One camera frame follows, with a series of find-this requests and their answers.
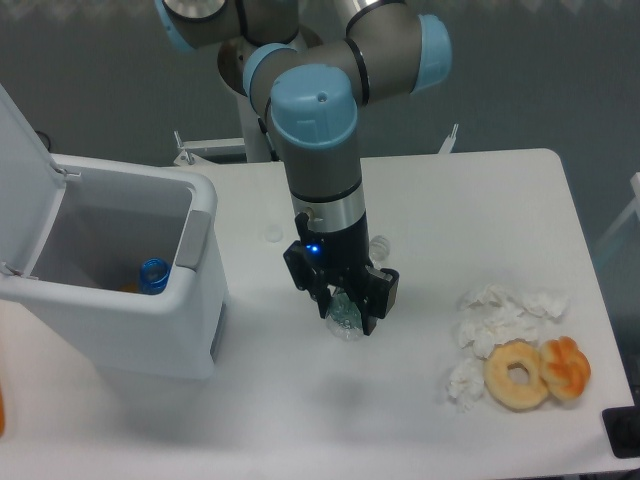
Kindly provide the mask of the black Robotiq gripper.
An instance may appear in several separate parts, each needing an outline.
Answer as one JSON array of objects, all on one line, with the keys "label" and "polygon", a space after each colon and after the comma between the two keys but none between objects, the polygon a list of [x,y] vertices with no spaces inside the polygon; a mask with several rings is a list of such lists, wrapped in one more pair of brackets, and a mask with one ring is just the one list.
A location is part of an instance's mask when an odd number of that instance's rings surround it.
[{"label": "black Robotiq gripper", "polygon": [[371,266],[366,213],[335,232],[310,230],[305,212],[296,215],[295,225],[299,240],[283,258],[296,288],[309,293],[325,319],[331,302],[328,284],[341,286],[360,313],[363,333],[370,335],[394,306],[400,275],[394,269]]}]

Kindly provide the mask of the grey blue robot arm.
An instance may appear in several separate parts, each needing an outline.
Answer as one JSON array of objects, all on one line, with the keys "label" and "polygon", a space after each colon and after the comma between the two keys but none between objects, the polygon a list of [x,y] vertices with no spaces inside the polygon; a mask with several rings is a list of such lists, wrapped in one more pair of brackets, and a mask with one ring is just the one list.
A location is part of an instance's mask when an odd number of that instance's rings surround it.
[{"label": "grey blue robot arm", "polygon": [[295,1],[156,5],[176,47],[235,45],[229,85],[246,97],[286,172],[298,232],[284,253],[292,280],[321,317],[345,295],[370,334],[394,305],[399,275],[370,258],[358,111],[444,81],[452,45],[438,17],[403,1],[335,7],[343,37],[312,46]]}]

